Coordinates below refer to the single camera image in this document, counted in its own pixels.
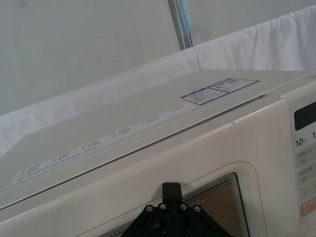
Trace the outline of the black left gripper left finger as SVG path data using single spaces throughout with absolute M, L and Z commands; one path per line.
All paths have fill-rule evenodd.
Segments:
M 166 218 L 172 204 L 172 183 L 163 183 L 162 202 L 158 206 L 146 205 L 127 228 L 128 237 L 165 237 Z

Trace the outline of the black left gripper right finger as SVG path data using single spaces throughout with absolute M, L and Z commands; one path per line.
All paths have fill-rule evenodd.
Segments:
M 172 183 L 172 233 L 176 237 L 226 237 L 227 232 L 200 206 L 182 200 L 179 183 Z

